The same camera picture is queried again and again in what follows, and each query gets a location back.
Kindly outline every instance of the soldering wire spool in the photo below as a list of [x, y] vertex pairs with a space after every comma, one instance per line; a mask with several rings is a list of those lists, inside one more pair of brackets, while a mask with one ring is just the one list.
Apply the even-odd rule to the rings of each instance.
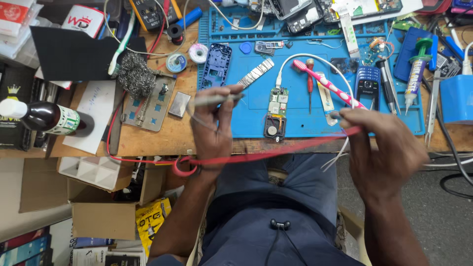
[[209, 49], [203, 44], [193, 44], [189, 48], [189, 56], [197, 64], [204, 64], [207, 61], [207, 55], [209, 55]]
[[166, 68], [172, 73], [179, 73], [187, 67], [187, 59], [182, 53], [174, 53], [167, 57]]
[[183, 34], [183, 29], [178, 24], [171, 24], [169, 25], [169, 28], [167, 28], [167, 35], [171, 37], [171, 41], [175, 45], [180, 45], [182, 41], [184, 40], [182, 34]]

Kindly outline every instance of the dark glass bottle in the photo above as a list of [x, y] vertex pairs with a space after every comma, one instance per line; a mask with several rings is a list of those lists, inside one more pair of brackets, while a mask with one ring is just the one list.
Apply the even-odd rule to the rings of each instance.
[[94, 129], [91, 116], [45, 101], [26, 104], [5, 99], [0, 102], [0, 115], [20, 119], [29, 129], [50, 134], [85, 137]]

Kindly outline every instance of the pink toothbrush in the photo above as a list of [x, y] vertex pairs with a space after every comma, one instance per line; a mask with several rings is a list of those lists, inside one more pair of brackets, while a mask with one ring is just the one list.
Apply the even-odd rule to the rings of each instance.
[[299, 60], [295, 59], [293, 61], [293, 64], [298, 69], [300, 69], [302, 71], [305, 71], [305, 72], [309, 73], [310, 75], [312, 75], [312, 77], [314, 77], [318, 82], [320, 82], [320, 84], [322, 84], [322, 86], [326, 87], [327, 89], [329, 89], [330, 91], [332, 91], [333, 93], [338, 95], [338, 97], [340, 97], [340, 99], [342, 99], [347, 105], [351, 106], [351, 101], [353, 100], [354, 101], [353, 104], [354, 104], [355, 108], [362, 108], [362, 109], [368, 110], [359, 101], [357, 101], [356, 99], [353, 99], [350, 95], [344, 93], [343, 91], [341, 91], [337, 87], [335, 87], [335, 85], [333, 85], [333, 83], [331, 83], [328, 79], [322, 78], [321, 76], [314, 73], [312, 70], [308, 69], [306, 64], [304, 64], [302, 61], [299, 61]]

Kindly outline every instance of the wrist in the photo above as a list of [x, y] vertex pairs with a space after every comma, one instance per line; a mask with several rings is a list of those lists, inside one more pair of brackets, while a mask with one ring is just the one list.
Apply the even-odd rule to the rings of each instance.
[[365, 208], [372, 212], [390, 210], [397, 206], [402, 206], [401, 193], [392, 195], [367, 195], [362, 197]]
[[221, 172], [221, 168], [202, 167], [197, 179], [204, 184], [213, 184]]

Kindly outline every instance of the yellow multimeter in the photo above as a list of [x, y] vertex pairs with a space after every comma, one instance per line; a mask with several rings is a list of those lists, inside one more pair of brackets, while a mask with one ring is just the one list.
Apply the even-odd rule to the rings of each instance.
[[[164, 8], [164, 0], [158, 0]], [[163, 14], [161, 8], [155, 0], [130, 0], [130, 4], [135, 10], [136, 16], [140, 21], [141, 27], [146, 32], [160, 31], [163, 23]], [[167, 11], [167, 20], [169, 24], [175, 23], [182, 18], [181, 11], [175, 0], [170, 0]]]

